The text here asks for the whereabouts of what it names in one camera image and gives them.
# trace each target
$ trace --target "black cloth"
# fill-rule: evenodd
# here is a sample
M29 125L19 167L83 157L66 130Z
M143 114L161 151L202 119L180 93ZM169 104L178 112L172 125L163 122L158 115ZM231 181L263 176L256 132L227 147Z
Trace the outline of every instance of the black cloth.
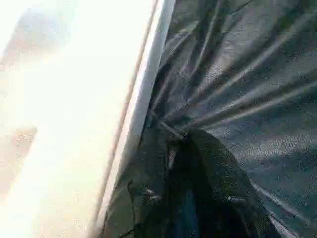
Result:
M213 136L193 131L165 144L149 129L144 137L116 186L105 238L280 237L248 177Z

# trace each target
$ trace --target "wrinkled material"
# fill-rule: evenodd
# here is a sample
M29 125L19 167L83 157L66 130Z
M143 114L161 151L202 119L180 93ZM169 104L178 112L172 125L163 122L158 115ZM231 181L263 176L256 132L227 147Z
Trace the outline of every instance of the wrinkled material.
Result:
M174 156L166 135L149 129L143 136L118 181L104 237L280 237L248 177L213 136L189 133Z
M146 124L160 149L147 149L155 161L132 159L117 189L124 176L148 179L149 203L161 201L166 157L177 154L171 141L200 129L235 156L282 237L316 237L316 39L315 0L177 0ZM142 146L138 153L148 154ZM187 210L197 209L193 197L183 201ZM181 213L178 224L198 226Z

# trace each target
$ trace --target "black plastic bag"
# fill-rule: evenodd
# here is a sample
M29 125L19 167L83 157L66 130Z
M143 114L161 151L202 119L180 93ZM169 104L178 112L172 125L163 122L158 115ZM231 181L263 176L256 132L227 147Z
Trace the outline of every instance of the black plastic bag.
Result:
M316 39L315 0L176 1L146 121L159 139L152 160L122 173L158 183L151 205L138 206L144 219L161 201L172 141L199 129L232 152L283 237L317 237ZM108 222L121 208L111 209Z
M144 136L115 189L104 237L280 237L248 177L217 139L194 131L169 142L175 153L168 156L167 144L159 142L164 135L147 130Z

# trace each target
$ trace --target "white surface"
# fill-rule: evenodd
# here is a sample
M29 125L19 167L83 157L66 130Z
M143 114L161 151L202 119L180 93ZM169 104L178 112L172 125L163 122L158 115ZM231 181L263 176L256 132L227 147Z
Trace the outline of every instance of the white surface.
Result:
M16 147L26 156L9 156L13 148L1 158L5 168L19 159L17 172L0 174L10 184L1 190L6 238L93 235L155 6L46 2L26 13L29 24L18 23L1 59L2 143L31 138Z

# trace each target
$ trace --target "dark fabric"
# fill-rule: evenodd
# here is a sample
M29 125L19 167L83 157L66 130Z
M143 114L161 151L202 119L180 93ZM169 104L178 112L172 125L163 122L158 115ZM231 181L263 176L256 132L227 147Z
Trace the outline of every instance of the dark fabric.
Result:
M284 237L317 237L317 1L177 0L148 126L218 138Z
M105 238L280 237L248 177L213 136L190 133L174 158L166 135L146 129L143 136L115 189Z
M105 237L317 237L316 39L316 0L176 0Z

